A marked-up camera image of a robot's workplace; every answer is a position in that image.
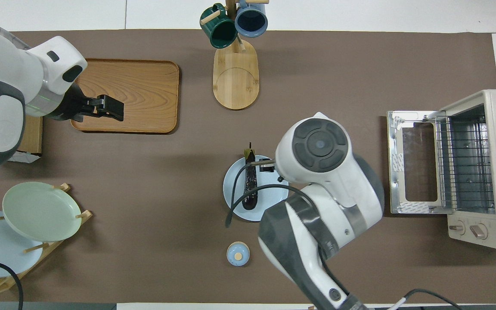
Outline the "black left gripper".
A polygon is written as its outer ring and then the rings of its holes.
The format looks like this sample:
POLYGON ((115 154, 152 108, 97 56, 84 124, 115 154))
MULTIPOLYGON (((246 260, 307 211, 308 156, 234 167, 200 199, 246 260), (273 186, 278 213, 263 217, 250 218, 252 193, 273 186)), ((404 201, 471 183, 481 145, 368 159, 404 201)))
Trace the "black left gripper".
POLYGON ((72 84, 65 92, 61 104, 54 110, 54 119, 65 121, 73 119, 83 122, 83 116, 100 117, 96 109, 102 109, 102 116, 124 121, 124 104, 111 96, 98 98, 85 96, 80 86, 72 84))

